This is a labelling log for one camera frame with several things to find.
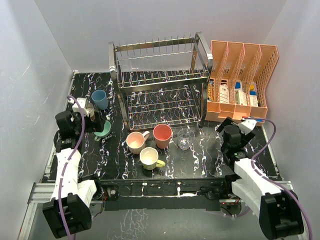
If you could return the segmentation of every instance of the robotic arm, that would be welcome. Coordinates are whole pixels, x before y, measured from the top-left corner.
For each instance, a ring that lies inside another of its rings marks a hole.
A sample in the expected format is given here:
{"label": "robotic arm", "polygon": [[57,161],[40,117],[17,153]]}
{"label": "robotic arm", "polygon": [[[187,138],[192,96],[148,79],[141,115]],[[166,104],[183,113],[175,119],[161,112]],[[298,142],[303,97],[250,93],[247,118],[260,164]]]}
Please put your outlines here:
{"label": "robotic arm", "polygon": [[230,117],[218,127],[223,132],[221,151],[234,175],[226,176],[230,193],[240,197],[259,218],[267,239],[302,234],[304,225],[296,202],[268,178],[246,155],[243,147],[255,136],[257,121],[246,119],[236,124]]}
{"label": "robotic arm", "polygon": [[[84,131],[86,133],[102,132],[103,123],[98,112],[86,98],[77,98],[82,110],[84,110]],[[82,129],[80,110],[77,104],[73,104],[72,111],[66,110],[55,116],[59,130],[54,137],[54,145],[57,157],[57,174],[55,188],[49,202],[43,204],[42,212],[48,222],[55,238],[67,235],[61,221],[61,213],[58,204],[59,184],[62,181],[62,171],[69,156],[75,149]],[[81,159],[81,144],[69,160],[63,185],[61,188],[61,200],[64,216],[71,234],[75,234],[91,228],[92,217],[89,210],[93,197],[102,195],[101,183],[95,174],[78,178],[78,166]]]}

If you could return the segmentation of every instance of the red cup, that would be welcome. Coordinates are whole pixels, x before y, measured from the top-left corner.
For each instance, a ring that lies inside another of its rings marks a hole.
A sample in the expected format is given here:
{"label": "red cup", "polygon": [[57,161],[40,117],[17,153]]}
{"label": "red cup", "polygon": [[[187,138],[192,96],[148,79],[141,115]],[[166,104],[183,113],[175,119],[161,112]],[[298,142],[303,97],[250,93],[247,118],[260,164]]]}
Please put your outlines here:
{"label": "red cup", "polygon": [[153,136],[158,148],[165,149],[169,146],[172,137],[172,129],[169,125],[159,124],[153,129]]}

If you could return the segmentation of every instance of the black marble table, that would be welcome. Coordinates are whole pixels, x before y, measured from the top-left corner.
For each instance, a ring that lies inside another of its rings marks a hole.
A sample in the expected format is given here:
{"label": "black marble table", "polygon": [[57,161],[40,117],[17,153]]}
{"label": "black marble table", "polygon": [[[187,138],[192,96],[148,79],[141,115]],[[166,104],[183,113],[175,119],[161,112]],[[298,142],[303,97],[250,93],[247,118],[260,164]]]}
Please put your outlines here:
{"label": "black marble table", "polygon": [[[166,149],[158,149],[152,132],[146,142],[147,147],[156,148],[159,159],[166,163],[163,168],[153,171],[144,170],[139,156],[130,153],[126,144],[128,132],[125,128],[115,86],[109,73],[77,73],[72,83],[71,95],[85,97],[90,102],[91,94],[102,89],[107,93],[109,108],[101,111],[102,118],[110,121],[111,134],[101,141],[95,141],[93,133],[85,133],[82,144],[82,157],[79,164],[79,177],[96,173],[101,180],[148,180],[148,179],[195,179],[195,178],[221,178],[232,174],[226,166],[221,153],[222,136],[216,132],[218,122],[204,123],[202,129],[196,125],[189,127],[195,133],[195,140],[191,148],[181,150],[177,143],[177,133],[183,127],[173,128],[173,138]],[[249,156],[259,151],[266,139],[261,127],[246,151]],[[270,152],[266,149],[258,158],[257,165],[269,176],[279,177],[275,170]],[[57,158],[54,156],[50,174],[42,178],[42,182],[55,181],[57,174]]]}

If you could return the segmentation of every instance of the green cup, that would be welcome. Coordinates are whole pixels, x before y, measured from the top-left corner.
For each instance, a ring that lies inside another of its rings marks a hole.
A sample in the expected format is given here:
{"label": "green cup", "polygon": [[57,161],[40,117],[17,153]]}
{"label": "green cup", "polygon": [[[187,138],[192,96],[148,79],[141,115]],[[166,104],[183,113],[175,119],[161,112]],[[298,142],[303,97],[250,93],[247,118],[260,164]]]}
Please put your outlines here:
{"label": "green cup", "polygon": [[104,126],[103,126],[103,131],[102,132],[98,132],[98,131],[94,132],[94,135],[95,135],[94,140],[98,142],[102,138],[107,137],[110,133],[110,130],[111,130],[111,123],[109,121],[105,121]]}

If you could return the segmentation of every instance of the wire rack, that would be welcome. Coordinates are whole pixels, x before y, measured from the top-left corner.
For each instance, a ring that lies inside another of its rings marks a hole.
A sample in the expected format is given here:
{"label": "wire rack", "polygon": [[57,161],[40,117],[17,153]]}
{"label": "wire rack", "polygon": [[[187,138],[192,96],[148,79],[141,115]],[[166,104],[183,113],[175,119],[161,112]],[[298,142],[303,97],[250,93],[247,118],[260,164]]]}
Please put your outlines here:
{"label": "wire rack", "polygon": [[[153,129],[159,123],[202,125],[213,58],[201,32],[118,46],[110,42],[109,63],[128,131]],[[193,84],[201,84],[200,114]]]}

